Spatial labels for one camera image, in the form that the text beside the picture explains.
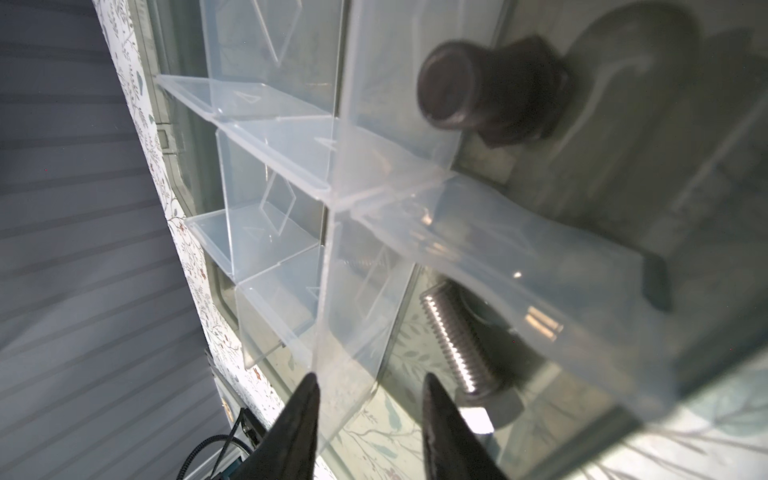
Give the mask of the black hex bolt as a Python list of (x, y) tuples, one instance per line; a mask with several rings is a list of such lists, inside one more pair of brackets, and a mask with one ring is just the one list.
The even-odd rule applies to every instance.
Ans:
[(551, 134), (573, 90), (564, 61), (540, 36), (497, 49), (447, 41), (422, 63), (417, 105), (441, 130), (471, 131), (490, 148)]

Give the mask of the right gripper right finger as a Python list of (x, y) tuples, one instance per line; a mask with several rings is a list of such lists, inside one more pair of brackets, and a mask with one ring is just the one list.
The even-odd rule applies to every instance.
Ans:
[(422, 447), (427, 479), (507, 478), (432, 373), (425, 375), (422, 385)]

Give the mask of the silver hex bolt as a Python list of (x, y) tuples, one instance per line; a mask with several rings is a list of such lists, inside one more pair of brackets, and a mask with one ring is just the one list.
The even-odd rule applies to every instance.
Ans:
[(511, 424), (523, 402), (490, 362), (457, 286), (442, 281), (421, 293), (419, 302), (456, 380), (455, 404), (470, 430), (490, 435)]

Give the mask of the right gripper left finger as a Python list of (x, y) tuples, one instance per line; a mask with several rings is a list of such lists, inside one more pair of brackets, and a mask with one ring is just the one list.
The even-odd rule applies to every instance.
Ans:
[(308, 373), (234, 479), (313, 479), (318, 443), (320, 388)]

